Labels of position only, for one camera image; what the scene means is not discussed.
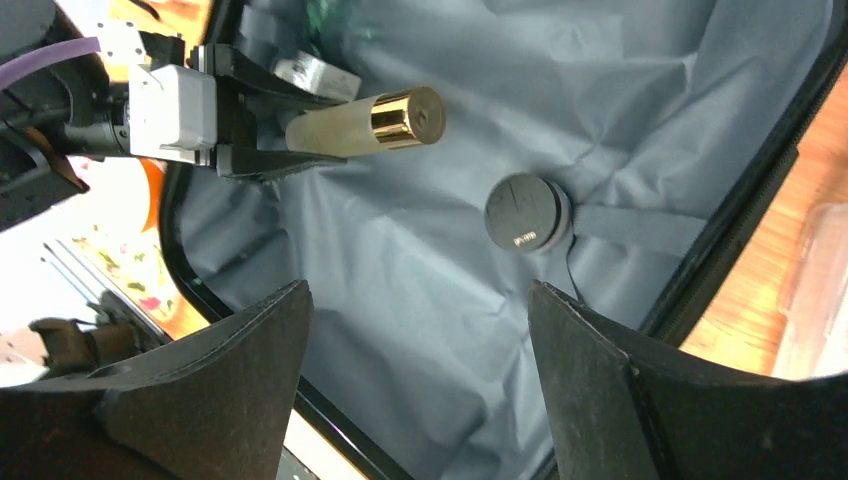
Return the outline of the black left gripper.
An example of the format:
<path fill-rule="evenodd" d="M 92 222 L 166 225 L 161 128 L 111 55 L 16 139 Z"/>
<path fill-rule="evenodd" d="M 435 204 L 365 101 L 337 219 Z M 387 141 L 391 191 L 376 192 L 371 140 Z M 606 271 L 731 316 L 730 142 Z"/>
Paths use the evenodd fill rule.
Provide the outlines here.
<path fill-rule="evenodd" d="M 344 158 L 258 150 L 257 120 L 248 97 L 291 110 L 320 110 L 343 104 L 301 89 L 262 68 L 238 48 L 221 43 L 195 47 L 188 66 L 213 80 L 212 114 L 216 140 L 194 153 L 194 164 L 224 178 L 269 182 L 310 168 L 343 165 Z"/>

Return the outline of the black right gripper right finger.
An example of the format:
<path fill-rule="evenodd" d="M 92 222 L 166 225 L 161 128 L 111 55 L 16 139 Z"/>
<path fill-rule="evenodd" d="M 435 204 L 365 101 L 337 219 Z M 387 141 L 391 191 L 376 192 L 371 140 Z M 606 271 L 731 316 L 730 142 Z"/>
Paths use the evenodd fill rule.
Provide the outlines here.
<path fill-rule="evenodd" d="M 535 282 L 528 322 L 563 479 L 843 479 L 847 378 L 722 366 Z"/>

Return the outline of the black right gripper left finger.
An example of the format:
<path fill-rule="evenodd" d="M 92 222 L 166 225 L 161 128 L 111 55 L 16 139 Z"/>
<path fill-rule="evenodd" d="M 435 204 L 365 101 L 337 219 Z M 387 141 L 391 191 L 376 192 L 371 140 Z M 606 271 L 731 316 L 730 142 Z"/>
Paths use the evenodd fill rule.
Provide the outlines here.
<path fill-rule="evenodd" d="M 4 388 L 5 479 L 272 479 L 313 316 L 307 282 L 96 370 Z"/>

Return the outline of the small silver white box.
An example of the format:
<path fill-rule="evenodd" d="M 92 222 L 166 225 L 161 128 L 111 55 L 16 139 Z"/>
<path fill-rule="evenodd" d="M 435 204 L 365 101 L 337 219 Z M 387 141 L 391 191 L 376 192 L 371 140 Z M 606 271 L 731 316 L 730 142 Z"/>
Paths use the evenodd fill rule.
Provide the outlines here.
<path fill-rule="evenodd" d="M 306 92 L 341 102 L 354 101 L 361 86 L 359 76 L 303 51 L 279 60 L 272 72 Z"/>

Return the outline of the beige gold cosmetic tube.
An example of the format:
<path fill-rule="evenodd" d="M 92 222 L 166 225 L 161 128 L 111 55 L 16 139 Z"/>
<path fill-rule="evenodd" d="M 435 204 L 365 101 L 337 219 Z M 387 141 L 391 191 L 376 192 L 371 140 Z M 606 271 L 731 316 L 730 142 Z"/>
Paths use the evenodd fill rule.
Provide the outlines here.
<path fill-rule="evenodd" d="M 422 86 L 309 111 L 287 124 L 285 140 L 294 152 L 350 158 L 435 144 L 446 123 L 442 97 Z"/>

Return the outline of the round black compact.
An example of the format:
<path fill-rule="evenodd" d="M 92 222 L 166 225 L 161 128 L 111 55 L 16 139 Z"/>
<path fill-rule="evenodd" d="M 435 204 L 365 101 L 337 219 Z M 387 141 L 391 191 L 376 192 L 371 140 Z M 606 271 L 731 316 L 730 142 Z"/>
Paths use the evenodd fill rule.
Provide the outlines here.
<path fill-rule="evenodd" d="M 572 230 L 573 209 L 565 191 L 540 176 L 503 178 L 489 193 L 484 224 L 499 248 L 518 253 L 544 252 Z"/>

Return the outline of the yellow cartoon hard-shell suitcase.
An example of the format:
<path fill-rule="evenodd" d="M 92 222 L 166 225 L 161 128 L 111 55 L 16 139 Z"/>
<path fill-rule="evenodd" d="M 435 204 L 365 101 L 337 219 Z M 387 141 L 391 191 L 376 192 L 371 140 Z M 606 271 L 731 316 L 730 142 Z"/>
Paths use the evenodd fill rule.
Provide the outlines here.
<path fill-rule="evenodd" d="M 179 167 L 163 255 L 211 320 L 312 291 L 301 408 L 385 479 L 556 469 L 527 322 L 535 280 L 632 329 L 693 328 L 847 57 L 843 1 L 242 1 L 230 41 L 296 48 L 370 97 L 418 85 L 442 140 L 273 183 Z M 505 251 L 484 208 L 533 174 L 572 230 Z"/>

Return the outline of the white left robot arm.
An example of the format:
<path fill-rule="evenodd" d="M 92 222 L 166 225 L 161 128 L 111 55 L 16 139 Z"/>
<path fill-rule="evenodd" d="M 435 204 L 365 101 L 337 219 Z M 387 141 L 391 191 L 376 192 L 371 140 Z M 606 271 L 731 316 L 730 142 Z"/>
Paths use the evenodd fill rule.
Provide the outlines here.
<path fill-rule="evenodd" d="M 261 150 L 250 102 L 288 111 L 333 100 L 291 85 L 230 41 L 242 1 L 215 1 L 199 44 L 103 19 L 84 36 L 53 1 L 1 5 L 1 226 L 87 184 L 70 160 L 137 157 L 270 181 L 336 165 L 327 154 Z"/>

